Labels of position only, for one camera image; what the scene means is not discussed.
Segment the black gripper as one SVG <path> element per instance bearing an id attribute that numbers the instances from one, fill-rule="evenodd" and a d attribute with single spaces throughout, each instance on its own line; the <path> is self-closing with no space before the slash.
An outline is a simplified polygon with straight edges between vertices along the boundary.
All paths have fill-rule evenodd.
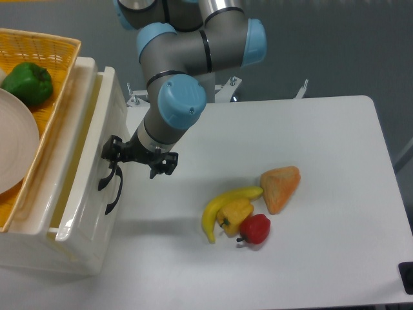
<path id="1" fill-rule="evenodd" d="M 103 145 L 101 158 L 109 162 L 109 168 L 114 169 L 117 163 L 138 162 L 150 167 L 150 179 L 159 174 L 171 175 L 178 164 L 179 154 L 176 152 L 152 152 L 142 145 L 136 130 L 131 139 L 123 143 L 116 135 L 111 135 Z"/>

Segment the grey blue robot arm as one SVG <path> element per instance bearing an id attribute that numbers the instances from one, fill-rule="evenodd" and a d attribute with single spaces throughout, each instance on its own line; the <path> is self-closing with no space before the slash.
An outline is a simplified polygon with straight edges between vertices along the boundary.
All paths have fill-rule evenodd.
<path id="1" fill-rule="evenodd" d="M 212 99 L 198 77 L 264 60 L 267 36 L 260 20 L 246 17 L 241 1 L 115 1 L 125 28 L 138 30 L 137 56 L 150 107 L 129 141 L 111 136 L 102 158 L 111 173 L 119 163 L 148 165 L 151 176 L 170 175 L 172 147 Z"/>

